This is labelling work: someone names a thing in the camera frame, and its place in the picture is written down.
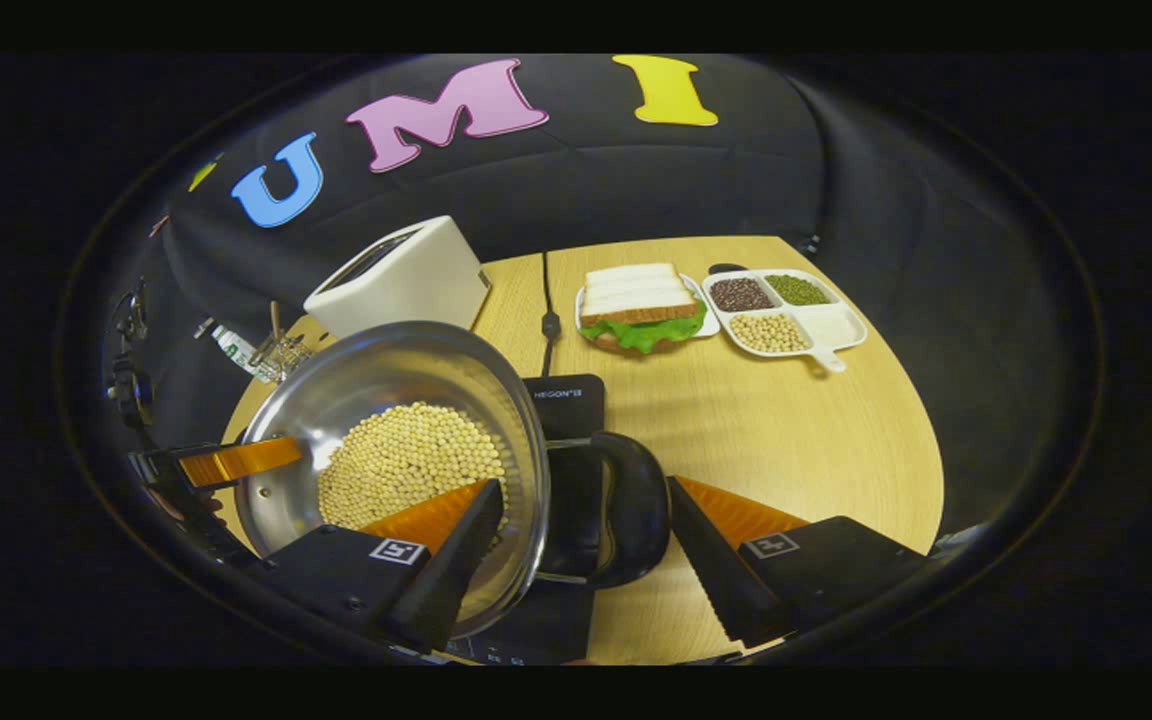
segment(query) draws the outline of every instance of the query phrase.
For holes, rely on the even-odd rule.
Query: sandwich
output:
[[[579,333],[604,350],[649,354],[658,342],[695,336],[705,311],[672,263],[593,270],[585,273]]]

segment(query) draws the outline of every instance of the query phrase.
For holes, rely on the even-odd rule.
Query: lettuce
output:
[[[659,323],[639,323],[627,325],[624,323],[612,323],[611,320],[599,320],[588,328],[579,328],[582,336],[594,340],[602,333],[612,333],[616,336],[621,347],[635,350],[641,354],[652,353],[655,343],[662,340],[682,342],[694,334],[700,332],[700,325],[705,324],[705,313],[708,308],[705,301],[696,297],[696,313],[690,318],[679,318],[675,320],[660,320]]]

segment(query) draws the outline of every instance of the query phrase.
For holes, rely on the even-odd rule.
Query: pink letter m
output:
[[[419,146],[403,142],[399,129],[439,147],[450,145],[462,108],[470,113],[470,124],[465,128],[470,137],[503,135],[544,123],[550,115],[526,105],[513,82],[513,68],[518,65],[520,60],[509,59],[465,68],[447,81],[435,103],[391,94],[354,111],[346,122],[358,123],[366,131],[376,151],[371,172],[392,170],[420,154]]]

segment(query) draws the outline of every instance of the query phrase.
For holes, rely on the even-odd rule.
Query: white bread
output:
[[[690,318],[695,313],[696,298],[672,263],[621,265],[585,273],[581,327],[599,320],[659,323]]]

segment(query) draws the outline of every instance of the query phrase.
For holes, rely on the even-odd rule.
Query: stainless steel bowl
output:
[[[550,462],[526,387],[473,333],[442,323],[394,323],[342,338],[301,365],[260,410],[242,442],[291,435],[305,456],[252,475],[234,497],[263,558],[324,524],[317,475],[349,429],[387,407],[424,400],[483,420],[502,446],[508,524],[470,582],[453,637],[488,628],[531,588],[550,518]]]

